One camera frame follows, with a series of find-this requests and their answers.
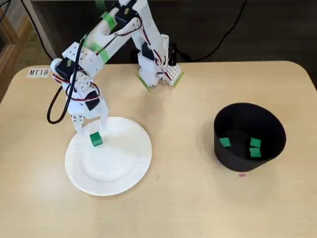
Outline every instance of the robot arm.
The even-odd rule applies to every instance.
[[[81,131],[83,118],[101,117],[105,123],[108,108],[93,78],[130,38],[140,50],[139,76],[148,87],[157,85],[160,79],[173,86],[181,75],[178,65],[168,65],[169,38],[159,33],[147,0],[120,0],[119,3],[120,7],[104,13],[85,36],[81,52],[75,42],[62,53],[64,59],[51,63],[53,78],[62,84],[67,94],[74,80],[72,73],[77,52],[80,54],[75,89],[67,109],[77,131]],[[116,25],[122,26],[121,29],[112,32]]]

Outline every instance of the table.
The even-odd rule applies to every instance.
[[[110,115],[139,123],[153,144],[145,177],[112,197],[87,195],[66,175],[70,116],[46,121],[58,85],[17,73],[0,105],[0,237],[315,238],[317,93],[305,70],[286,61],[181,67],[176,88],[162,82],[152,93],[137,65],[106,65],[96,77]],[[213,119],[236,102],[267,108],[287,134],[282,154],[245,177],[213,153]]]

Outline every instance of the black cable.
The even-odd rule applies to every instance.
[[[69,94],[67,95],[67,99],[66,99],[66,103],[65,103],[65,106],[64,106],[64,110],[62,111],[60,117],[57,120],[51,120],[51,112],[52,112],[53,105],[54,105],[59,93],[62,90],[62,86],[60,86],[60,88],[57,90],[57,92],[54,95],[54,97],[53,97],[53,99],[52,99],[52,101],[51,101],[51,103],[49,105],[49,108],[48,108],[47,120],[48,120],[48,122],[50,124],[57,124],[57,123],[61,122],[64,119],[64,117],[65,117],[65,115],[67,113],[67,109],[68,109],[68,106],[69,106],[69,103],[70,103],[70,100],[71,100],[71,97],[73,95],[74,88],[75,88],[76,74],[77,74],[77,70],[78,70],[78,62],[79,62],[79,58],[80,58],[81,49],[83,48],[83,45],[84,45],[84,42],[85,42],[87,36],[95,28],[95,26],[97,26],[99,24],[99,22],[101,20],[102,20],[102,18],[100,17],[98,19],[98,21],[89,29],[87,34],[79,42],[79,46],[78,46],[78,50],[77,50],[77,54],[76,54],[76,60],[75,60],[75,64],[74,64],[73,80],[72,80],[72,82],[70,84]]]
[[[172,44],[172,49],[173,50],[168,60],[168,65],[175,66],[177,64],[177,47],[175,43]]]
[[[100,52],[103,51],[105,48],[107,48],[108,45],[110,45],[110,43],[111,43],[112,41],[114,41],[114,39],[115,39],[117,36],[118,36],[118,35],[115,35],[104,47],[102,47],[100,50],[98,50],[98,51],[96,52],[96,54],[99,55]]]
[[[10,7],[10,5],[11,5],[11,0],[8,0],[8,1],[3,2],[3,3],[0,5],[0,8],[3,7],[5,4],[7,4],[7,6],[6,6],[6,9],[5,9],[4,12],[3,12],[3,16],[0,18],[0,22],[2,22],[2,20],[4,19],[6,13],[8,12],[8,9],[9,9],[9,7]]]
[[[220,42],[218,43],[217,47],[211,51],[209,54],[205,55],[204,57],[201,57],[199,59],[192,59],[188,54],[186,53],[182,53],[180,52],[176,46],[176,50],[177,52],[179,53],[179,55],[183,58],[183,60],[185,60],[186,62],[198,62],[198,61],[202,61],[208,57],[210,57],[212,54],[214,54],[221,46],[221,44],[223,43],[223,41],[226,39],[226,37],[234,30],[234,28],[237,26],[240,18],[241,18],[241,15],[242,15],[242,12],[247,4],[248,0],[244,0],[241,8],[240,8],[240,11],[239,11],[239,14],[238,14],[238,17],[236,18],[235,22],[233,23],[232,27],[223,35],[223,37],[221,38]]]
[[[40,42],[41,42],[41,45],[42,45],[43,50],[45,51],[46,55],[47,55],[51,60],[53,60],[53,57],[47,52],[47,50],[46,50],[46,48],[45,48],[45,46],[44,46],[44,43],[43,43],[43,41],[42,41],[41,35],[40,35],[40,33],[39,33],[39,30],[38,30],[38,28],[36,27],[35,22],[34,22],[33,18],[31,17],[31,14],[30,14],[29,10],[28,10],[27,7],[25,6],[23,0],[20,0],[20,1],[21,1],[21,3],[22,3],[22,5],[23,5],[23,7],[24,7],[26,13],[28,14],[28,16],[29,16],[29,18],[30,18],[30,20],[31,20],[31,22],[32,22],[32,24],[33,24],[33,27],[34,27],[34,29],[35,29],[35,31],[36,31],[36,34],[38,35],[38,38],[39,38],[39,40],[40,40]]]

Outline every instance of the label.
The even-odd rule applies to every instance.
[[[28,78],[47,78],[50,68],[31,68],[27,75]]]

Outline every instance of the black container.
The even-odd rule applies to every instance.
[[[281,122],[268,110],[250,103],[223,108],[214,120],[214,152],[227,168],[247,172],[276,158],[284,149],[286,134]],[[251,156],[251,137],[261,140],[261,157]],[[224,147],[219,139],[229,138]]]

